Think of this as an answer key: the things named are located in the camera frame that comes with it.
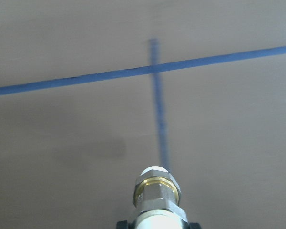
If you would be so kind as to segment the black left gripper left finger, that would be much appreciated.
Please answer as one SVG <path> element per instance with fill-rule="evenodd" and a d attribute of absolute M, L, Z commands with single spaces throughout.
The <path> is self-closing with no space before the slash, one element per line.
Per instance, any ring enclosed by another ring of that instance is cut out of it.
<path fill-rule="evenodd" d="M 118 221 L 116 223 L 116 229 L 133 229 L 133 217 L 129 217 L 126 220 Z"/>

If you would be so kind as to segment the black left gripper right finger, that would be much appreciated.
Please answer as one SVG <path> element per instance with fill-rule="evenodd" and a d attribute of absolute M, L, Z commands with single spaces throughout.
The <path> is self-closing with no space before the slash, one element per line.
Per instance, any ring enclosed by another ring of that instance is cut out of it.
<path fill-rule="evenodd" d="M 201 225 L 198 222 L 191 222 L 189 219 L 186 221 L 186 229 L 201 229 Z"/>

